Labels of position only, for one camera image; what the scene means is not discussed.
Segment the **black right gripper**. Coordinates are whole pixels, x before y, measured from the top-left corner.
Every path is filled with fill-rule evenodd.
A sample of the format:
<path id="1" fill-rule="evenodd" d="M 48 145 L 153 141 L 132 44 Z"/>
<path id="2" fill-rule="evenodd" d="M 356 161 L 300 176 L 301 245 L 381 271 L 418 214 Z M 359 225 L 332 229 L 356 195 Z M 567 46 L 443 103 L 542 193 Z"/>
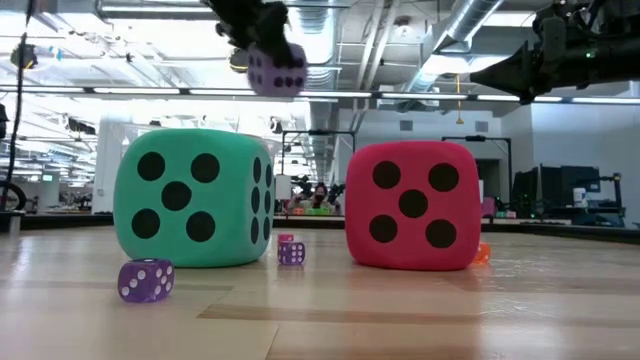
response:
<path id="1" fill-rule="evenodd" d="M 539 40 L 526 41 L 511 57 L 473 72 L 474 83 L 497 89 L 530 104 L 552 90 L 564 60 L 564 86 L 584 89 L 592 84 L 639 79 L 639 38 L 598 40 L 573 47 L 565 53 L 565 22 L 543 19 L 534 22 Z"/>

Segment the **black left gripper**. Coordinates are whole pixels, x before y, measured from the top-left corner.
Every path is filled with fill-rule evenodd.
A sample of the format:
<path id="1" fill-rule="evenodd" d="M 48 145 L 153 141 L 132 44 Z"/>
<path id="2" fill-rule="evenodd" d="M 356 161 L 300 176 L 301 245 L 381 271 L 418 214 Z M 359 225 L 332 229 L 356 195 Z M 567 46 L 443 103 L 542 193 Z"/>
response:
<path id="1" fill-rule="evenodd" d="M 296 55 L 293 44 L 286 39 L 288 8 L 282 1 L 205 0 L 205 5 L 218 17 L 215 32 L 226 36 L 237 48 L 251 44 L 267 49 L 276 68 L 302 68 L 303 53 Z"/>

